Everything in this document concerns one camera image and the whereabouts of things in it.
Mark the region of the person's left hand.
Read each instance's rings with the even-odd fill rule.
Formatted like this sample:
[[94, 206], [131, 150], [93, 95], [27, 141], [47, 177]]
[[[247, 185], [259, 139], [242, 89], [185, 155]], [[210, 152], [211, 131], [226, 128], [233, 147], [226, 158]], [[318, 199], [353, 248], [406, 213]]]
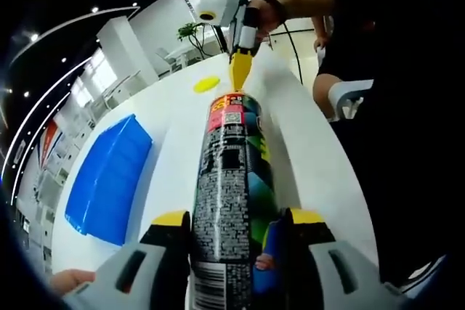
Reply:
[[93, 282], [95, 276], [96, 273], [91, 271], [66, 269], [53, 274], [49, 279], [49, 285], [57, 295], [64, 296], [85, 282]]

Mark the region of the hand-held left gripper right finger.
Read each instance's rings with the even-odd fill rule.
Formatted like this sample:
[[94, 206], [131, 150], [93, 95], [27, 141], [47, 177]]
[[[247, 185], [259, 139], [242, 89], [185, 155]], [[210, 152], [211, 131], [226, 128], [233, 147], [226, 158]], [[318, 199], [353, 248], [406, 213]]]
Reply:
[[382, 282], [377, 266], [336, 240], [317, 213], [281, 210], [287, 309], [403, 309], [404, 296]]

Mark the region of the person's right hand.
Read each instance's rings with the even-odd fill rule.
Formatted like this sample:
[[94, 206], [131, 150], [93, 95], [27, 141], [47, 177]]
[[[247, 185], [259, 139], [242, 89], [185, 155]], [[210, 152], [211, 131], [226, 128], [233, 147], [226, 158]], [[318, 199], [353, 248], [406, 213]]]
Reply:
[[250, 0], [249, 7], [258, 9], [259, 24], [256, 40], [261, 42], [288, 18], [284, 0]]

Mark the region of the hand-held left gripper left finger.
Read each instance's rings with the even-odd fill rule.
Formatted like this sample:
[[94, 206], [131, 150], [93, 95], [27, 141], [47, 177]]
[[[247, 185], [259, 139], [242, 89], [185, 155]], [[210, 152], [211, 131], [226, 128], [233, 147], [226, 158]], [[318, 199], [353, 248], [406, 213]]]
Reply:
[[69, 309], [184, 309], [190, 276], [190, 213], [154, 219], [139, 242], [124, 245], [64, 296]]

